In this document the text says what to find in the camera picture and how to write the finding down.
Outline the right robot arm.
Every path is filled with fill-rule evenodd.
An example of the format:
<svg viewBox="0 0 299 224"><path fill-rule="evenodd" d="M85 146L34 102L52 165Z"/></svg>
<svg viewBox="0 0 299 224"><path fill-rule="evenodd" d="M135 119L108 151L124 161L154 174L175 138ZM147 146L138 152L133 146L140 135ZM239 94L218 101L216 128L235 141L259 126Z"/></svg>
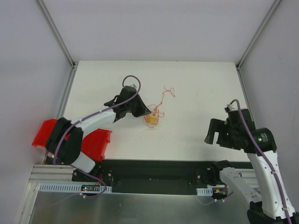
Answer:
<svg viewBox="0 0 299 224"><path fill-rule="evenodd" d="M216 143L219 146L243 150L253 167L260 192L249 186L227 160L213 163L202 175L202 181L212 186L227 185L245 202L251 224L297 224L299 213L292 206L283 185L272 132L267 128L257 129L248 109L225 110L228 114L226 120L210 120L204 142L212 144L218 133Z"/></svg>

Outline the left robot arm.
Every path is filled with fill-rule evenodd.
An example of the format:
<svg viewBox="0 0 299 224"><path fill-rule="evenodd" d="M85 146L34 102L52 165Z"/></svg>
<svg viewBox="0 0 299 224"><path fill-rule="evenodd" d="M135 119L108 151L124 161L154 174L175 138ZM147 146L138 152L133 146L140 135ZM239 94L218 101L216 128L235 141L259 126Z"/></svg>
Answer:
<svg viewBox="0 0 299 224"><path fill-rule="evenodd" d="M80 171L86 180L101 182L98 162L81 151L83 139L98 128L124 118L128 113L135 118L150 114L138 91L132 86L124 86L120 94L104 103L97 112L80 119L58 119L45 144L46 150L53 155L53 164L71 166Z"/></svg>

